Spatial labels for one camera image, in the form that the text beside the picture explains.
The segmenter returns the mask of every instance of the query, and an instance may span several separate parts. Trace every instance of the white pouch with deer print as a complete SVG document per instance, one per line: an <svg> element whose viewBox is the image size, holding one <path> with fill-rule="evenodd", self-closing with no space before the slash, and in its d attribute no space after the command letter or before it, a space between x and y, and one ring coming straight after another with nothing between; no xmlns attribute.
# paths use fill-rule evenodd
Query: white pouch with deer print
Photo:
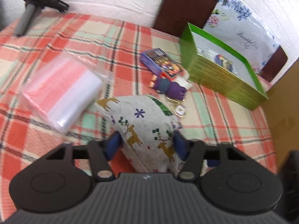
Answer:
<svg viewBox="0 0 299 224"><path fill-rule="evenodd" d="M174 151L172 134L181 124L158 99L123 96L97 100L96 105L122 135L122 151L138 172L178 174L182 161Z"/></svg>

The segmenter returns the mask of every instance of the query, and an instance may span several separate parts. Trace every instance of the brown deer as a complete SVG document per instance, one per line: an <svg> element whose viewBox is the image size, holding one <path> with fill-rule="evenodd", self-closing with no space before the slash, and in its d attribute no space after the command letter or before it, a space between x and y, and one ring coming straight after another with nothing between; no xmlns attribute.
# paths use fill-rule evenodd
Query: brown deer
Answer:
<svg viewBox="0 0 299 224"><path fill-rule="evenodd" d="M137 136L133 128L134 125L130 125L128 131L131 132L132 135L127 139L127 142L131 147L133 147L134 143L137 143L139 146L141 146L142 142L140 141L139 137Z"/></svg>
<svg viewBox="0 0 299 224"><path fill-rule="evenodd" d="M97 104L100 105L100 106L102 106L106 111L108 111L108 109L110 109L110 107L107 105L107 103L109 101L113 101L115 103L119 102L116 98L109 98L109 99L97 100Z"/></svg>
<svg viewBox="0 0 299 224"><path fill-rule="evenodd" d="M174 158L173 158L173 154L174 154L174 149L173 149L173 146L170 146L170 147L166 147L165 146L166 143L165 142L161 142L159 145L158 145L158 148L162 148L163 152L165 153L165 155L169 158L169 161L171 162L174 161Z"/></svg>

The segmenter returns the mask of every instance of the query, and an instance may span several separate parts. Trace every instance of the table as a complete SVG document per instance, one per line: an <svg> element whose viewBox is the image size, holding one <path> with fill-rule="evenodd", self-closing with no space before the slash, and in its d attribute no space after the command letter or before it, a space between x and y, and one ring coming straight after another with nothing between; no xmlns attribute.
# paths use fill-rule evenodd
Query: table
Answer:
<svg viewBox="0 0 299 224"><path fill-rule="evenodd" d="M51 130L32 115L19 99L22 84L62 51L79 55L111 72L101 97L158 94L147 85L152 73L139 61L142 51L161 48L180 61L179 39L151 28L124 21L82 14L45 12L26 36L12 36L16 23L0 33L0 65L11 64L0 80L0 219L7 219L15 207L8 193L10 180L38 157L64 141L86 144L103 139L113 131L93 106L85 110L66 135ZM187 117L181 133L207 144L224 141L277 171L270 130L261 107L249 111L205 87L194 84L186 96ZM118 152L112 169L134 171ZM88 171L86 160L76 165Z"/></svg>

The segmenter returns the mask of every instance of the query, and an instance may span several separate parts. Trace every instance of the white brick wall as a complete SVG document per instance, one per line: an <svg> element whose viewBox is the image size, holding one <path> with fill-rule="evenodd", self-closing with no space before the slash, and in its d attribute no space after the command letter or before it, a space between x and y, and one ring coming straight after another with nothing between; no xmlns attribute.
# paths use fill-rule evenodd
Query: white brick wall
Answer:
<svg viewBox="0 0 299 224"><path fill-rule="evenodd" d="M70 11L122 19L152 26L161 0L64 0ZM298 0L242 0L256 12L279 39L289 60L274 82L299 57ZM21 0L2 0L7 24L19 18L24 4Z"/></svg>

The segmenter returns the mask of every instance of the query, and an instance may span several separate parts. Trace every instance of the ribbed gray plate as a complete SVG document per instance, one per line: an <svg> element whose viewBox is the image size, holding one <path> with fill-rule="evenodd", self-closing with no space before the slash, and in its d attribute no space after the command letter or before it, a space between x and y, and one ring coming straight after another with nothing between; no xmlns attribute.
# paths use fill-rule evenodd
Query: ribbed gray plate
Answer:
<svg viewBox="0 0 299 224"><path fill-rule="evenodd" d="M5 224L286 224L277 214L239 216L208 203L172 174L122 173L99 183L82 203L54 214L17 211Z"/></svg>

